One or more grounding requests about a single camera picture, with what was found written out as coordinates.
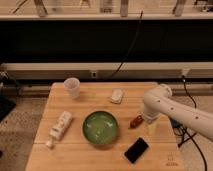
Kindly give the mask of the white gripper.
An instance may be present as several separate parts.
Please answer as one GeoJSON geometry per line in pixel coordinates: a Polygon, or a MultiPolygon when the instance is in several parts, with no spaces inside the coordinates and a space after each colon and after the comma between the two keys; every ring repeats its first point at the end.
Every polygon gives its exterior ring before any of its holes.
{"type": "Polygon", "coordinates": [[[154,135],[156,133],[157,128],[157,116],[151,117],[148,115],[143,115],[144,121],[148,124],[148,133],[150,135],[154,135]]]}

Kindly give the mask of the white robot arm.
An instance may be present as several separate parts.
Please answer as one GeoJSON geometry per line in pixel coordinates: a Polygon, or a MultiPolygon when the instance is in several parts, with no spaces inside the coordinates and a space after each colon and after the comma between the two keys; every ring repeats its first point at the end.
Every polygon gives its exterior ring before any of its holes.
{"type": "Polygon", "coordinates": [[[143,95],[144,121],[152,124],[162,113],[213,141],[213,114],[173,101],[171,97],[172,90],[166,84],[146,91],[143,95]]]}

